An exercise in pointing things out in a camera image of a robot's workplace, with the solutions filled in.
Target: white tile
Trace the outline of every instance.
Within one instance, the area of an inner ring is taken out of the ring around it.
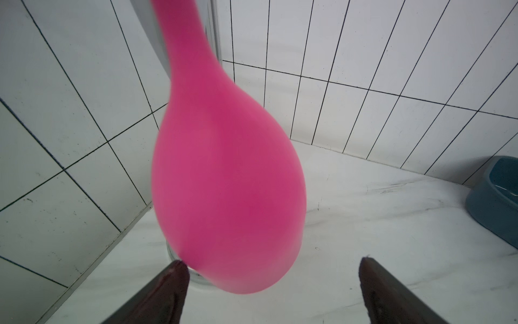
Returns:
[[[232,4],[234,62],[266,67],[268,0],[240,0]]]
[[[518,136],[515,135],[509,142],[507,142],[501,149],[498,150],[495,154],[495,158],[501,156],[509,156],[518,158]],[[487,170],[487,167],[491,163],[491,160],[487,160],[483,166],[481,166],[473,175],[471,175],[463,185],[468,187],[476,186],[480,179],[482,179],[482,175]]]
[[[291,139],[306,144],[311,144],[313,141],[325,87],[325,81],[304,77],[300,79]]]
[[[401,168],[424,174],[475,114],[446,106]]]
[[[498,87],[481,111],[518,118],[518,68]]]
[[[113,0],[112,3],[149,104],[153,110],[158,109],[169,100],[169,77],[156,56],[130,0]]]
[[[105,140],[21,1],[0,12],[0,97],[68,166]]]
[[[232,79],[232,81],[234,81],[234,64],[231,62],[223,62],[222,66],[225,70],[225,73],[227,73],[228,77]]]
[[[110,2],[25,1],[107,138],[150,109]]]
[[[405,2],[371,89],[401,93],[447,2]]]
[[[515,2],[450,2],[403,95],[446,103]]]
[[[400,97],[368,159],[401,167],[442,105]]]
[[[110,141],[146,204],[151,202],[151,161],[157,135],[153,116],[147,116]]]
[[[369,91],[344,153],[367,158],[396,100],[395,95]]]
[[[299,81],[300,77],[294,75],[266,72],[264,108],[277,120],[288,137],[293,124]]]
[[[155,115],[156,123],[159,125],[159,127],[160,127],[160,124],[162,124],[162,120],[164,120],[164,115],[165,115],[166,109],[167,109],[167,106],[164,106],[153,113],[153,115]]]
[[[426,175],[463,183],[518,132],[518,120],[477,113]]]
[[[146,206],[108,144],[72,165],[68,172],[120,230]]]
[[[498,87],[518,57],[518,8],[514,8],[448,104],[478,110]]]
[[[300,75],[313,0],[270,2],[268,69]]]
[[[230,16],[230,0],[217,0],[218,29],[220,32],[221,59],[234,61],[232,54],[232,26]]]
[[[330,83],[313,145],[342,153],[367,90]]]
[[[321,0],[313,4],[302,75],[328,80],[348,1]]]
[[[70,286],[119,231],[61,173],[0,214],[0,255]]]
[[[266,70],[257,67],[234,64],[236,84],[261,106],[264,105],[264,82]]]
[[[350,1],[331,81],[368,88],[402,0]]]
[[[35,323],[66,288],[0,259],[0,322]]]
[[[61,171],[0,103],[0,209]]]

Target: white tiled wall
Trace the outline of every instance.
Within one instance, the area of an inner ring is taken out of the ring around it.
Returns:
[[[469,186],[518,157],[516,0],[218,3],[225,70],[291,139]]]
[[[169,78],[129,0],[5,0],[0,30],[0,322],[35,323],[151,201]]]

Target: floor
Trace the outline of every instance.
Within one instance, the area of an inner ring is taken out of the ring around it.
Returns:
[[[357,275],[378,260],[450,323],[518,319],[518,250],[464,209],[469,188],[293,142],[306,177],[291,270],[251,295],[191,283],[182,323],[369,323]],[[47,322],[99,323],[170,262],[150,210]]]

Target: balloon neck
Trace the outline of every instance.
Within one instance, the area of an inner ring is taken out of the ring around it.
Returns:
[[[152,0],[162,30],[172,82],[185,82],[217,64],[194,0]]]

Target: pink balloon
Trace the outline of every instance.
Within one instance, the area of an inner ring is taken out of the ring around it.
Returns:
[[[276,283],[302,242],[306,187],[283,129],[225,74],[193,0],[152,0],[171,65],[152,193],[164,235],[215,286]]]

